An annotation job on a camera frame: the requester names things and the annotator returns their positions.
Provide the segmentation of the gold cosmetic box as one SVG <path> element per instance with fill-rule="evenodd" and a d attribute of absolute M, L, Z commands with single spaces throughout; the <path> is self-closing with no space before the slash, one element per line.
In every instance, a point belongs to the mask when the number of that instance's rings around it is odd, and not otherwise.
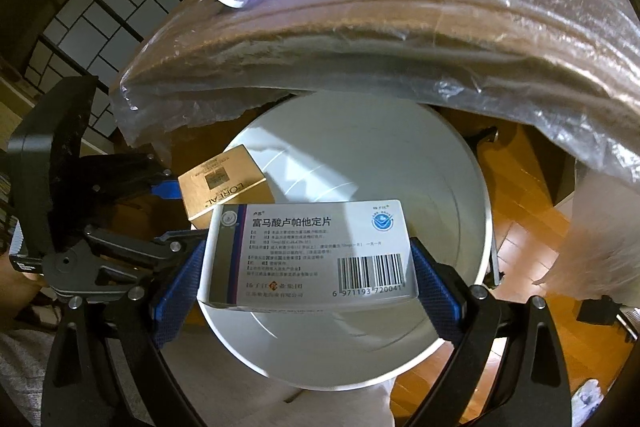
<path fill-rule="evenodd" d="M 206 229 L 213 208 L 226 204 L 272 204 L 267 179 L 244 145 L 225 150 L 178 178 L 191 225 Z"/>

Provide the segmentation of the white medicine box with barcode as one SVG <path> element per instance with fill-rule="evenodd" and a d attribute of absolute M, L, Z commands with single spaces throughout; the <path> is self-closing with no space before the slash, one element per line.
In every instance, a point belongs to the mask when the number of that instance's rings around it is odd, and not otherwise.
<path fill-rule="evenodd" d="M 397 199 L 223 205 L 210 219 L 198 301 L 250 312 L 342 312 L 416 299 Z"/>

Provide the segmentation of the white round trash bin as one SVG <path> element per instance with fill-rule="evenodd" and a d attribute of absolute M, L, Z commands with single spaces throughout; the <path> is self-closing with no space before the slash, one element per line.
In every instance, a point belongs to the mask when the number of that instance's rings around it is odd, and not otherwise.
<path fill-rule="evenodd" d="M 469 284 L 483 280 L 494 230 L 478 162 L 462 136 L 419 104 L 316 93 L 268 110 L 236 137 L 277 202 L 397 199 L 410 233 Z M 309 390 L 352 390 L 407 372 L 442 343 L 420 303 L 373 311 L 250 313 L 205 307 L 232 355 Z"/>

